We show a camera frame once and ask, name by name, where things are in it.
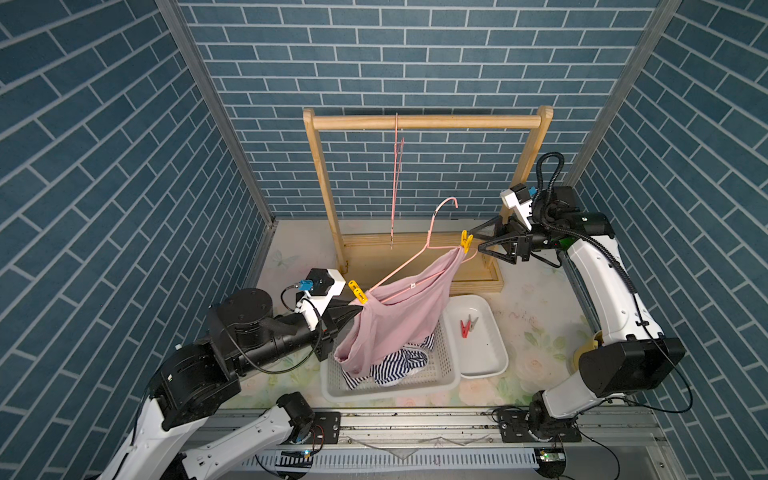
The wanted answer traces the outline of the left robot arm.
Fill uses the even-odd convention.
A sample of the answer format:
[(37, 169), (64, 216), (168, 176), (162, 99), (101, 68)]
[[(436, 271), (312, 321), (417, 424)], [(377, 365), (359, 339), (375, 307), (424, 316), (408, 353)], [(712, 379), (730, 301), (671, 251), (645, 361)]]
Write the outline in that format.
[(259, 451), (303, 444), (307, 457), (327, 434), (298, 392), (281, 395), (251, 423), (195, 449), (187, 440), (253, 372), (302, 349), (324, 361), (361, 308), (332, 301), (315, 328), (301, 313), (275, 315), (270, 295), (241, 290), (207, 312), (208, 334), (177, 349), (151, 377), (134, 425), (101, 473), (103, 479), (217, 479)]

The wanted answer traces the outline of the blue white striped tank top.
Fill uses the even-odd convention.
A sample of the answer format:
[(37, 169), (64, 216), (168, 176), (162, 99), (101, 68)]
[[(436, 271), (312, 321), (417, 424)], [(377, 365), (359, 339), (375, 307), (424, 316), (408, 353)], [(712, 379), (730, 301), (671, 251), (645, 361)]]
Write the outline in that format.
[(380, 387), (397, 385), (406, 377), (419, 373), (429, 364), (434, 339), (435, 333), (432, 333), (420, 344), (406, 344), (400, 350), (387, 355), (379, 364), (372, 365), (364, 375), (352, 376), (344, 372), (346, 385), (351, 390), (364, 382), (373, 382)]

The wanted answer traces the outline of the pink tank top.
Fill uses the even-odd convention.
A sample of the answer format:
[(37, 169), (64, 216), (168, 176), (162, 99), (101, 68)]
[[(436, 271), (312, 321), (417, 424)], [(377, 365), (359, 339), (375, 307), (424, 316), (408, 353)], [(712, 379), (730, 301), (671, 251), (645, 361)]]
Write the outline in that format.
[(420, 274), (368, 291), (368, 302), (334, 355), (343, 373), (364, 375), (387, 355), (434, 333), (465, 257), (461, 247), (452, 247)]

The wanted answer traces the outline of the red clothespin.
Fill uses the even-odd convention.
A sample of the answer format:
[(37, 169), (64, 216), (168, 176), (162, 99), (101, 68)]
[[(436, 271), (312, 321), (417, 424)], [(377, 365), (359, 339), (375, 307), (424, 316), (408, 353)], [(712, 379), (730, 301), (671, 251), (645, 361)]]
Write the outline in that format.
[(471, 331), (472, 321), (470, 319), (468, 320), (461, 320), (460, 321), (460, 328), (461, 328), (461, 336), (463, 338), (467, 338), (470, 331)]

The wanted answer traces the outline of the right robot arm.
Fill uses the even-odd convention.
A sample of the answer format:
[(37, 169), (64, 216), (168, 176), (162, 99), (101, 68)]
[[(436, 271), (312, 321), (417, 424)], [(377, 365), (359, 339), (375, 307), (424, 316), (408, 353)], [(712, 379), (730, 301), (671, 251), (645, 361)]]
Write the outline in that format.
[(624, 402), (678, 374), (686, 355), (682, 341), (665, 334), (644, 306), (620, 257), (616, 233), (600, 212), (582, 209), (559, 172), (544, 179), (544, 164), (565, 163), (563, 154), (543, 154), (535, 164), (537, 185), (513, 185), (500, 194), (500, 216), (472, 229), (479, 251), (509, 264), (539, 259), (552, 250), (554, 267), (565, 271), (596, 335), (575, 358), (574, 372), (559, 385), (537, 392), (527, 408), (493, 412), (506, 443), (578, 442), (578, 417), (610, 400)]

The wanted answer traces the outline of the pink wire hanger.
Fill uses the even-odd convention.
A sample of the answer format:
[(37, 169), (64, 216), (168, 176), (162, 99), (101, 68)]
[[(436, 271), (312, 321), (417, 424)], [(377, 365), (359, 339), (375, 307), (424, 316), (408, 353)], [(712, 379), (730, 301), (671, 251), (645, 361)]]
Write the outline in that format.
[(394, 146), (393, 146), (393, 177), (392, 177), (392, 196), (390, 208), (390, 248), (394, 248), (395, 236), (395, 216), (397, 208), (398, 188), (400, 185), (400, 175), (402, 172), (402, 154), (405, 138), (400, 135), (399, 115), (395, 115), (394, 120)]

